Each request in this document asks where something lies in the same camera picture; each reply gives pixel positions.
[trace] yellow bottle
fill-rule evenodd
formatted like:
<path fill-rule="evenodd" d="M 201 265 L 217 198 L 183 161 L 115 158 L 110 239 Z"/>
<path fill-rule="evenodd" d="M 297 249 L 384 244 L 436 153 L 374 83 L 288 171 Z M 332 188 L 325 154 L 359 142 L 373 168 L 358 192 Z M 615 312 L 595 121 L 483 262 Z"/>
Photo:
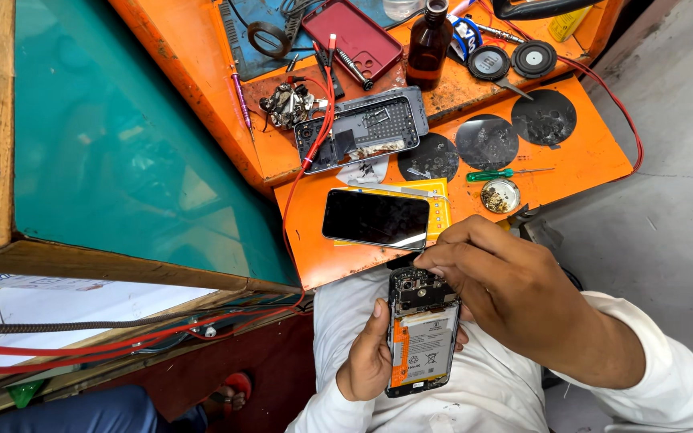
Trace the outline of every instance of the yellow bottle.
<path fill-rule="evenodd" d="M 552 19 L 547 29 L 556 41 L 565 42 L 577 31 L 577 27 L 579 27 L 579 24 L 582 24 L 582 20 L 590 12 L 590 9 L 592 9 L 592 6 L 587 6 L 568 14 L 558 15 Z"/>

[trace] green screwdriver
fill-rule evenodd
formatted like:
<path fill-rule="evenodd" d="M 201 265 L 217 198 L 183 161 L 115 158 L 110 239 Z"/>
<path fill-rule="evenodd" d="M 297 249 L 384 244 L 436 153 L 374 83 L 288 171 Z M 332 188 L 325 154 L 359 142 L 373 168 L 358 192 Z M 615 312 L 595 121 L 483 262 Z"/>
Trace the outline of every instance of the green screwdriver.
<path fill-rule="evenodd" d="M 533 169 L 533 170 L 518 170 L 518 171 L 513 171 L 512 169 L 504 169 L 502 171 L 486 170 L 486 171 L 478 171 L 478 172 L 468 172 L 467 173 L 467 182 L 481 182 L 483 180 L 493 180 L 493 179 L 498 179 L 500 177 L 512 177 L 512 176 L 519 174 L 519 173 L 522 173 L 522 172 L 545 171 L 545 170 L 555 170 L 555 167 L 552 167 L 549 169 Z"/>

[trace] purple screwdriver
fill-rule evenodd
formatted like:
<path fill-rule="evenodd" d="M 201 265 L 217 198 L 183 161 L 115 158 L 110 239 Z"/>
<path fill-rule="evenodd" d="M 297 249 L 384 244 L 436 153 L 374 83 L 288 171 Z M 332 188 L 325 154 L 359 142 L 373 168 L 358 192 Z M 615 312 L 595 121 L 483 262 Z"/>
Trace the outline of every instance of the purple screwdriver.
<path fill-rule="evenodd" d="M 239 85 L 239 74 L 232 74 L 232 81 L 234 81 L 234 88 L 237 90 L 237 97 L 239 98 L 239 107 L 243 111 L 243 118 L 245 119 L 245 125 L 250 131 L 250 139 L 255 144 L 255 137 L 253 136 L 253 124 L 250 123 L 250 113 L 248 113 L 248 106 L 245 104 L 245 96 L 243 95 L 243 88 Z"/>

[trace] black circular mat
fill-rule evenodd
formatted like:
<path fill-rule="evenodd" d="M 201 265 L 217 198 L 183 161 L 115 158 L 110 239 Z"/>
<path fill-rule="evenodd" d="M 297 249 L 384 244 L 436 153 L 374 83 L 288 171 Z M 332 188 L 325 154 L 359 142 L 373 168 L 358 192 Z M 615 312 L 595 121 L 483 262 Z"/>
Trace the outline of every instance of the black circular mat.
<path fill-rule="evenodd" d="M 428 133 L 421 137 L 418 146 L 397 155 L 397 168 L 405 180 L 427 179 L 408 171 L 413 169 L 430 172 L 432 179 L 444 177 L 451 182 L 459 169 L 459 154 L 450 140 L 440 134 Z"/>
<path fill-rule="evenodd" d="M 520 98 L 512 107 L 512 124 L 529 143 L 554 146 L 567 139 L 577 126 L 577 110 L 557 90 L 528 93 L 534 100 Z"/>
<path fill-rule="evenodd" d="M 476 170 L 500 170 L 517 156 L 517 133 L 498 115 L 470 117 L 456 133 L 456 150 Z"/>

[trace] brown glass bottle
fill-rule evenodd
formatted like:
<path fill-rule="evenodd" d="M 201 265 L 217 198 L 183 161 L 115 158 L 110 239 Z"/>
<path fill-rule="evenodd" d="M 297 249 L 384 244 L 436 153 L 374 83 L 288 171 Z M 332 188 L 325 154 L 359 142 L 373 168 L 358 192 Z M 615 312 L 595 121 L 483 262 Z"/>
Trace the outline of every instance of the brown glass bottle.
<path fill-rule="evenodd" d="M 416 20 L 410 29 L 408 69 L 405 73 L 408 85 L 418 85 L 422 90 L 438 87 L 446 50 L 454 35 L 454 26 L 446 14 L 448 0 L 427 0 L 424 19 Z"/>

